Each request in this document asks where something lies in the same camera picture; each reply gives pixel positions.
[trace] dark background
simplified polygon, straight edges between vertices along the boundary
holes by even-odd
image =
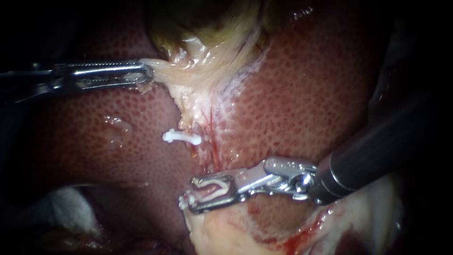
[[[67,57],[65,52],[77,41],[78,35],[96,19],[107,15],[114,3],[80,0],[2,4],[0,70],[11,69],[23,61]],[[442,31],[440,28],[446,25],[436,18],[442,16],[438,14],[442,8],[434,2],[414,3],[406,0],[389,1],[388,7],[396,16],[404,17],[408,22],[408,32],[418,37],[410,68],[406,70],[408,76],[405,83],[408,87],[427,87],[445,92],[445,87],[450,87],[452,82],[450,79],[441,79],[448,63],[440,59],[449,60],[443,47],[443,35],[450,33],[451,29]],[[0,107],[0,170],[29,107]],[[444,141],[439,144],[438,138]],[[450,230],[446,226],[450,217],[449,202],[438,201],[444,197],[449,199],[448,193],[444,195],[440,192],[442,186],[449,186],[450,183],[449,177],[442,177],[443,173],[450,172],[445,169],[449,165],[448,158],[441,156],[448,144],[440,136],[440,131],[433,132],[432,139],[424,144],[419,156],[402,172],[406,180],[402,190],[406,207],[403,222],[405,234],[391,254],[434,254],[443,246],[441,240],[449,236]]]

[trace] metal grasper tip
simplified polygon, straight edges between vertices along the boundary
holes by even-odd
[[[215,209],[244,202],[250,195],[262,192],[260,187],[280,179],[279,176],[266,173],[263,164],[264,161],[249,169],[243,168],[193,177],[192,185],[194,188],[217,184],[224,191],[219,192],[219,196],[209,197],[208,199],[189,204],[189,209],[196,214],[207,213]]]

